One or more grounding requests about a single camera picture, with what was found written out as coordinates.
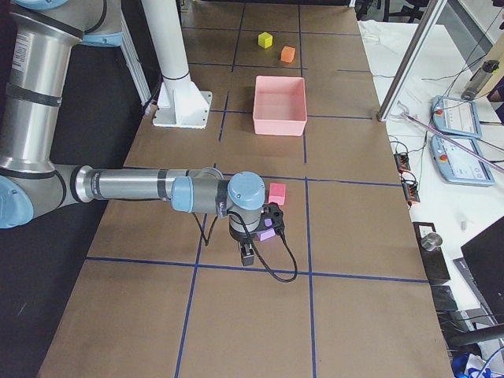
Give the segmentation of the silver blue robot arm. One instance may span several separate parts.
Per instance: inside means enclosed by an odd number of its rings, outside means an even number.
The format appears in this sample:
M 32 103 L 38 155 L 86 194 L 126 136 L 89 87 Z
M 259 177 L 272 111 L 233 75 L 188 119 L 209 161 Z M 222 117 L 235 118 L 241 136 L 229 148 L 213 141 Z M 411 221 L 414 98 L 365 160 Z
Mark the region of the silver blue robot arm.
M 265 185 L 240 172 L 225 179 L 215 168 L 93 169 L 50 161 L 71 50 L 119 46 L 118 1 L 14 1 L 17 40 L 1 127 L 1 226 L 14 228 L 63 206 L 93 200 L 162 200 L 186 213 L 229 219 L 242 263 L 259 252 Z

